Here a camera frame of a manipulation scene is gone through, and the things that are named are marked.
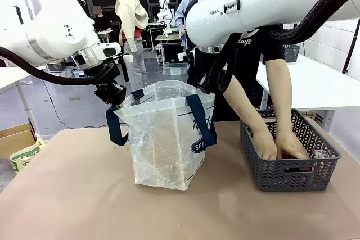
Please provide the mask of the person's right hand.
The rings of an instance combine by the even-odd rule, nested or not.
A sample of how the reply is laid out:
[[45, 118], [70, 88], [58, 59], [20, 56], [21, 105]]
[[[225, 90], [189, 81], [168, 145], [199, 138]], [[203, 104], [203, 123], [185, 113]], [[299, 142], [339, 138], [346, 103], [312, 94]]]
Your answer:
[[277, 158], [277, 147], [267, 128], [253, 130], [252, 140], [258, 155], [264, 160]]

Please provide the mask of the person's left hand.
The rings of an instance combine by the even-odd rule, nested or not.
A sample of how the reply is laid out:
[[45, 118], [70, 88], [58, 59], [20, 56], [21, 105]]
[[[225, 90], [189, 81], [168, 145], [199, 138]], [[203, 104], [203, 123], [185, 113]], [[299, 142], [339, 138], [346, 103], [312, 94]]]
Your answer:
[[296, 159], [308, 159], [309, 155], [301, 142], [292, 131], [277, 132], [275, 138], [277, 147], [277, 158], [282, 159], [282, 155], [290, 155]]

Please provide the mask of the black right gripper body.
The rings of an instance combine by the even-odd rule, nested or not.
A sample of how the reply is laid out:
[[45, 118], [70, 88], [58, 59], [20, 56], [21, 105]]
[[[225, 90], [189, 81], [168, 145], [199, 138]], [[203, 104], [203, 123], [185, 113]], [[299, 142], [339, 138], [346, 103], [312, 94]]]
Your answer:
[[205, 53], [195, 48], [188, 68], [187, 84], [199, 88], [204, 93], [210, 93], [209, 73], [216, 58], [216, 54]]

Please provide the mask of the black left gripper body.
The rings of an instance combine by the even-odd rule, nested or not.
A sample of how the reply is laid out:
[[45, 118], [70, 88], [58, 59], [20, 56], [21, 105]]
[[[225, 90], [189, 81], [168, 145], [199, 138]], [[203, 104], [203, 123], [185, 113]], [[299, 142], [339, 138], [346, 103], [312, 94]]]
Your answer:
[[117, 64], [100, 64], [91, 68], [91, 76], [97, 78], [94, 93], [106, 104], [119, 106], [125, 100], [127, 89], [115, 80], [119, 75]]

